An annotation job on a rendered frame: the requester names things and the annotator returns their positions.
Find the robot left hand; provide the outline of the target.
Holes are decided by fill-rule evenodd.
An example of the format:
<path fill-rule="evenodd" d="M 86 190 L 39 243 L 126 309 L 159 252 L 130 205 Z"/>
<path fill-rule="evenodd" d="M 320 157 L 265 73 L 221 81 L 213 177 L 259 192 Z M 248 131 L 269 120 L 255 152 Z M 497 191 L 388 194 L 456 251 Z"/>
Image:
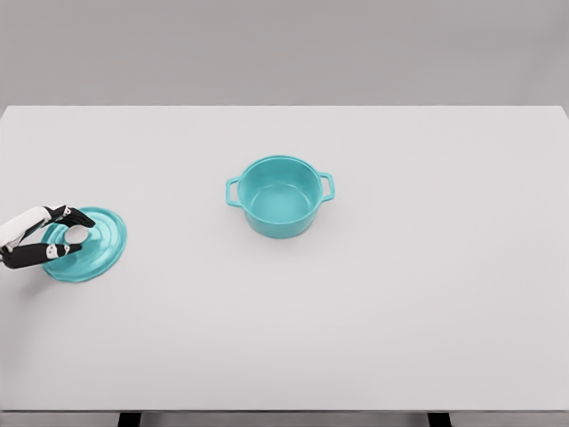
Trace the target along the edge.
<path fill-rule="evenodd" d="M 21 244 L 36 231 L 53 223 L 68 228 L 84 226 L 87 229 L 96 224 L 85 213 L 68 205 L 32 207 L 0 224 L 0 262 L 8 269 L 17 270 L 52 262 L 82 249 L 81 244 Z"/>

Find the teal pot lid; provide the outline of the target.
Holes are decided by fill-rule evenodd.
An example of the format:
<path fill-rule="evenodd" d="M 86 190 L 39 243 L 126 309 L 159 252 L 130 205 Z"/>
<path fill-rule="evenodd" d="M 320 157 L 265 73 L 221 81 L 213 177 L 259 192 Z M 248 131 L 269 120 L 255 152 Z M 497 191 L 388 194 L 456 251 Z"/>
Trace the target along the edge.
<path fill-rule="evenodd" d="M 94 220 L 82 249 L 42 265 L 56 280 L 80 283 L 109 270 L 120 258 L 127 242 L 127 228 L 122 218 L 111 210 L 87 206 L 80 211 Z"/>

